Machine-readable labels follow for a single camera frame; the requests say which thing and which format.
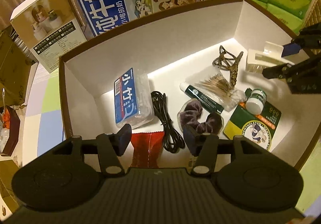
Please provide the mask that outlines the blue floss pick box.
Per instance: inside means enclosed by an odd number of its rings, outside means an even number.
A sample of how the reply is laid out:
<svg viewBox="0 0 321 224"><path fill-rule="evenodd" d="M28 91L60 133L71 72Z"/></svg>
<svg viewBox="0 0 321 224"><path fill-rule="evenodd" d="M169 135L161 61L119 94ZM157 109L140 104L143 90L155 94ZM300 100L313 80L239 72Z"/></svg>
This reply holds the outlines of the blue floss pick box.
<svg viewBox="0 0 321 224"><path fill-rule="evenodd" d="M153 120L150 84L142 70L130 68L114 81L114 114L118 128L135 129Z"/></svg>

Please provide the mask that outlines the red snack packet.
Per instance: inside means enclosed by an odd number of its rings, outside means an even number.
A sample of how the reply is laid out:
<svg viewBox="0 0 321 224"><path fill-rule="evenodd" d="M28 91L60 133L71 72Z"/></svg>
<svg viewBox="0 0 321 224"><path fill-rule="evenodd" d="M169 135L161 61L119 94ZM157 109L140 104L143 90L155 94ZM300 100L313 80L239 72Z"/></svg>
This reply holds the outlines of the red snack packet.
<svg viewBox="0 0 321 224"><path fill-rule="evenodd" d="M133 158L131 167L157 169L163 149L164 132L132 133Z"/></svg>

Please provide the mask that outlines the brown cardboard storage box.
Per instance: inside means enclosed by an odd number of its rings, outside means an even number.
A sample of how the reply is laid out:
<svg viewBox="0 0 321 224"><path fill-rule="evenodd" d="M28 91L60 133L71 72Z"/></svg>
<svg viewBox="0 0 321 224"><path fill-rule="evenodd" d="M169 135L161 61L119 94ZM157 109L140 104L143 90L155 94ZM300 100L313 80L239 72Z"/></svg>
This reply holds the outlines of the brown cardboard storage box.
<svg viewBox="0 0 321 224"><path fill-rule="evenodd" d="M176 116L188 100L180 84L212 65L219 46L244 51L237 88L261 88L282 115L270 151L300 170L320 138L320 95L292 95L281 80L245 71L247 50L285 45L296 35L251 0L207 0L129 22L76 47L59 60L60 103L67 138L95 139L118 130L114 81L128 69L148 74Z"/></svg>

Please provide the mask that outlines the checkered tablecloth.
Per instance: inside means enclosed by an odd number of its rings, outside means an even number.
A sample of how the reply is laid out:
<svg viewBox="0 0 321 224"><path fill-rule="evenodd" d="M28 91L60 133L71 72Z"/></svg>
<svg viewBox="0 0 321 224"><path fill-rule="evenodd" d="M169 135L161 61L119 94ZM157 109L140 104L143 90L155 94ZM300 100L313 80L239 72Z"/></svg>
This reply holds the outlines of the checkered tablecloth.
<svg viewBox="0 0 321 224"><path fill-rule="evenodd" d="M39 63L32 65L26 97L22 165L30 163L65 140L58 70L49 73Z"/></svg>

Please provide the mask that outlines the leopard print hair clip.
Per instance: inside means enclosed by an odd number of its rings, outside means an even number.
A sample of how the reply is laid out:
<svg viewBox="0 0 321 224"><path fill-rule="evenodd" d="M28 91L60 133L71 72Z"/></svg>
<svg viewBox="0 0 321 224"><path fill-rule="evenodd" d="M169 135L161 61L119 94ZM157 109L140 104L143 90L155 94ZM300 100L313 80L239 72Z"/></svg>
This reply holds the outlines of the leopard print hair clip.
<svg viewBox="0 0 321 224"><path fill-rule="evenodd" d="M244 52L241 51L238 56L228 52L222 45L219 46L219 56L212 62L213 66L218 66L224 71L230 73L230 85L233 87L237 83L238 67Z"/></svg>

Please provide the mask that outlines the cotton swab bag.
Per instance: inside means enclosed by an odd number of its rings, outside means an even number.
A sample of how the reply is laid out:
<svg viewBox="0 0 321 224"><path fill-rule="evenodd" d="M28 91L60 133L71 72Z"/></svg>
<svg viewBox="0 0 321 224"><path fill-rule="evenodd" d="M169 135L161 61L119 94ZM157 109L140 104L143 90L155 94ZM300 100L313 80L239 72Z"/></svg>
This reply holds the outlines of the cotton swab bag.
<svg viewBox="0 0 321 224"><path fill-rule="evenodd" d="M218 66L206 67L187 77L185 82L220 104L227 112L246 101L246 94L232 86Z"/></svg>

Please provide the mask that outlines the brown cardboard boxes stack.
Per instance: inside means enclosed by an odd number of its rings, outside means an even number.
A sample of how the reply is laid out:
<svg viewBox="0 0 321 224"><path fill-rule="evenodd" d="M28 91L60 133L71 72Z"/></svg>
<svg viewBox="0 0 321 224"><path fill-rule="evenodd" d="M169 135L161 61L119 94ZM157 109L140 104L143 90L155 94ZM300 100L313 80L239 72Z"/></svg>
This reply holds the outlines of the brown cardboard boxes stack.
<svg viewBox="0 0 321 224"><path fill-rule="evenodd" d="M1 94L7 106L25 102L31 66L27 57L15 42L16 33L10 25L1 31Z"/></svg>

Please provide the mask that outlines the white product box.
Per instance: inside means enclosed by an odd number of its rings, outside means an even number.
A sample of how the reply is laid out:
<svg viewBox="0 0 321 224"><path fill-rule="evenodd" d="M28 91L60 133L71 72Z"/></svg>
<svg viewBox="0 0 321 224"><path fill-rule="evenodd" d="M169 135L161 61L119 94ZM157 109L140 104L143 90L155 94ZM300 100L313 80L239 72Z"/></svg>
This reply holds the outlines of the white product box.
<svg viewBox="0 0 321 224"><path fill-rule="evenodd" d="M86 42L68 0L25 0L12 11L10 23L49 73L61 56Z"/></svg>

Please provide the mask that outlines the white hair claw clip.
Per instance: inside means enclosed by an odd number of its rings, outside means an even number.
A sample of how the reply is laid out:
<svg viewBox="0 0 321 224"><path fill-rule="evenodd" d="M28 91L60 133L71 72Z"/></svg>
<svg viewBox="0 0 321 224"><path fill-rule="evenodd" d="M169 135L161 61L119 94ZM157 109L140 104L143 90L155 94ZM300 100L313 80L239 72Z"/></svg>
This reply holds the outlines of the white hair claw clip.
<svg viewBox="0 0 321 224"><path fill-rule="evenodd" d="M249 49L246 57L247 72L255 72L261 74L264 68L274 67L282 64L294 65L293 62L281 57L283 46L271 42L265 42L264 49Z"/></svg>

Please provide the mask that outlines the dark tray with items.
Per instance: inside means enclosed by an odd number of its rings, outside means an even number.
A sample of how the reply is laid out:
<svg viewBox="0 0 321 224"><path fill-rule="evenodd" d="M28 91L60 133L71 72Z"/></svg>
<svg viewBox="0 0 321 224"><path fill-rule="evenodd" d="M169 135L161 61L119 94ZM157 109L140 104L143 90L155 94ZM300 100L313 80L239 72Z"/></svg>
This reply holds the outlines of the dark tray with items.
<svg viewBox="0 0 321 224"><path fill-rule="evenodd" d="M5 89L2 89L1 107L1 156L11 156L18 143L20 119L16 111L5 104Z"/></svg>

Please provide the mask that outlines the Mentholatum lip salve card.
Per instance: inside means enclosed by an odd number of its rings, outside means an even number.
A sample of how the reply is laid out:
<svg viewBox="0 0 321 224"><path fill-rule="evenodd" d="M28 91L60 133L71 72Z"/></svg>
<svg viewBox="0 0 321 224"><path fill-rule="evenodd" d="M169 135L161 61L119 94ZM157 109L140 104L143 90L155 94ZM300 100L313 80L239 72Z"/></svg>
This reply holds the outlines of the Mentholatum lip salve card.
<svg viewBox="0 0 321 224"><path fill-rule="evenodd" d="M244 136L265 150L269 150L281 111L267 101L267 95L262 89L246 89L246 101L235 108L223 133L229 139L234 136Z"/></svg>

